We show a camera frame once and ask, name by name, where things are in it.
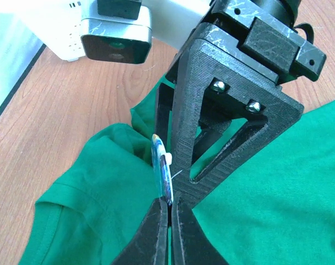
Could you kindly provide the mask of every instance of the camera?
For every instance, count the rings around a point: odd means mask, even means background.
[[[106,0],[106,2],[107,5],[112,5],[106,10],[133,14],[130,10],[132,6],[129,4],[115,9],[115,1]],[[152,39],[149,8],[141,5],[134,6],[137,10],[135,14],[115,17],[113,16],[115,13],[105,13],[105,9],[101,9],[100,12],[98,6],[100,7],[100,2],[92,0],[88,1],[82,9],[81,41],[86,56],[97,61],[143,63],[149,53]]]

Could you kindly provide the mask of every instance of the metal screw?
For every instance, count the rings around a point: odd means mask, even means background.
[[[261,104],[252,101],[246,106],[246,110],[252,113],[259,113],[261,111]]]
[[[213,82],[211,88],[216,92],[224,92],[225,84],[222,81],[215,81]]]

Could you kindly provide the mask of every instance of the wood grain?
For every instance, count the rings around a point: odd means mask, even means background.
[[[320,80],[284,85],[306,111],[335,100],[335,1],[303,0],[300,22],[315,27],[328,56]],[[106,126],[130,122],[176,50],[154,41],[143,65],[80,59],[63,62],[46,49],[0,117],[0,264],[18,263],[32,228],[35,201]]]

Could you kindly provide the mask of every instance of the light blue surface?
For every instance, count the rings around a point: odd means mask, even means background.
[[[42,46],[13,14],[0,14],[0,106]]]

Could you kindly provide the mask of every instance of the green cloth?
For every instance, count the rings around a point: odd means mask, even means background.
[[[37,201],[20,264],[110,264],[130,241],[158,195],[155,89],[132,109],[132,127],[92,137]],[[193,212],[230,264],[335,264],[335,102],[305,114]]]

